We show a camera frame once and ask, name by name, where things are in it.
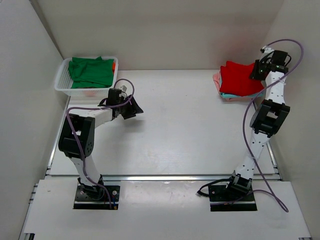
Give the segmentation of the red t shirt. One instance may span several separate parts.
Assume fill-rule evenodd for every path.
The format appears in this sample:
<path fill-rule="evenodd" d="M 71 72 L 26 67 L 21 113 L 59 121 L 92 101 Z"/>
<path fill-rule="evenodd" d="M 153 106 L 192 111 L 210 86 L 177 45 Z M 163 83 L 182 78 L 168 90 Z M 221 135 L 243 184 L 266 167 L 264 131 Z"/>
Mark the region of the red t shirt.
<path fill-rule="evenodd" d="M 220 92 L 240 97 L 251 96 L 260 92 L 264 87 L 258 80 L 251 79 L 254 63 L 249 65 L 227 61 L 220 67 Z"/>

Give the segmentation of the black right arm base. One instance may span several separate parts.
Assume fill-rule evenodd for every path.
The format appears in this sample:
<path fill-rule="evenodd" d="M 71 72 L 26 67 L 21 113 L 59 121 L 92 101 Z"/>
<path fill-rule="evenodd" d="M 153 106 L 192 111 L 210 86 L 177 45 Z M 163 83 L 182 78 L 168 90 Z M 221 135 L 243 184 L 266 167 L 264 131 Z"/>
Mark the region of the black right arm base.
<path fill-rule="evenodd" d="M 222 178 L 206 183 L 196 192 L 199 197 L 209 198 L 211 212 L 254 212 L 257 211 L 252 187 L 248 193 L 227 186 L 230 178 Z"/>

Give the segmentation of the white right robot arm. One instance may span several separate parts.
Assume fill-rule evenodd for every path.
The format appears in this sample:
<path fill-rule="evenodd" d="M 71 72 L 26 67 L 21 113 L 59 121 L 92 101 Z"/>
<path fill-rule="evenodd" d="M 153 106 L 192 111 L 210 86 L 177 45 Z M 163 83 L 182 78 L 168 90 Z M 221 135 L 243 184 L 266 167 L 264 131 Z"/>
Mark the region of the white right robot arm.
<path fill-rule="evenodd" d="M 240 194 L 246 194 L 251 190 L 256 162 L 261 153 L 275 135 L 290 112 L 284 99 L 284 88 L 288 68 L 286 58 L 288 53 L 265 47 L 260 50 L 262 56 L 254 63 L 250 78 L 257 81 L 265 81 L 269 87 L 265 91 L 265 99 L 261 102 L 251 118 L 252 128 L 248 155 L 232 173 L 228 188 Z"/>

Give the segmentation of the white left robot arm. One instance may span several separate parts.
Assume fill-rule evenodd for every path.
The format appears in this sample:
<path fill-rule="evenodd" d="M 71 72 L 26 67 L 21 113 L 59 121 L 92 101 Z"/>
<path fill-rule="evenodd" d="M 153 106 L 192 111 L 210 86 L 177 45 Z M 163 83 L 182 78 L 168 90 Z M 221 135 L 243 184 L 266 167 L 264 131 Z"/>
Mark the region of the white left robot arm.
<path fill-rule="evenodd" d="M 75 165 L 80 185 L 89 188 L 103 186 L 102 176 L 92 158 L 95 130 L 118 116 L 127 120 L 143 112 L 134 95 L 127 95 L 119 88 L 110 89 L 108 96 L 96 107 L 71 107 L 67 110 L 58 149 Z"/>

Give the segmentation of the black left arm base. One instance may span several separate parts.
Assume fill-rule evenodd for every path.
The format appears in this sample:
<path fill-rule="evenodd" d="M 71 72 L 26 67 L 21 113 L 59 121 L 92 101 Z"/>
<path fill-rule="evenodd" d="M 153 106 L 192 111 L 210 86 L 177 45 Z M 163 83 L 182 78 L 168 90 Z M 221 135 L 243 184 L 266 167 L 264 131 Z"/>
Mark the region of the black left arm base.
<path fill-rule="evenodd" d="M 120 185 L 105 185 L 108 194 L 100 186 L 87 186 L 78 179 L 73 209 L 75 210 L 118 210 L 120 200 Z"/>

